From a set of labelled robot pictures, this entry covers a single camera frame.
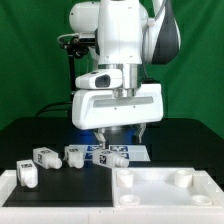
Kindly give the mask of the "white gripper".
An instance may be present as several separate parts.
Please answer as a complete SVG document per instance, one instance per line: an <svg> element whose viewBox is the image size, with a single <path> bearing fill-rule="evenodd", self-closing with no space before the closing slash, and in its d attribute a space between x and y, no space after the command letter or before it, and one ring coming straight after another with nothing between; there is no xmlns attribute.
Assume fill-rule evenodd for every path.
<svg viewBox="0 0 224 224"><path fill-rule="evenodd" d="M102 149L106 139L104 127L140 124L138 142L146 130L146 123L160 121L163 101L160 84L142 84L132 97L114 96L112 90L79 90L72 105L72 122L81 129L96 129L94 135Z"/></svg>

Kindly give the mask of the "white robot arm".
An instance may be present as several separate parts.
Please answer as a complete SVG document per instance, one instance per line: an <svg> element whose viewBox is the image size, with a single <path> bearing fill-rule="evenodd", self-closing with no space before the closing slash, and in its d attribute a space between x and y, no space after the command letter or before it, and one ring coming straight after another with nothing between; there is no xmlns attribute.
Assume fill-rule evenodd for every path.
<svg viewBox="0 0 224 224"><path fill-rule="evenodd" d="M104 130L146 124L163 117L161 85L138 80L147 63L167 64L180 49L180 33L170 0L152 0L151 18L139 0L100 0L73 6L69 16L78 46L87 48L95 65L75 79L72 122L93 129L101 146Z"/></svg>

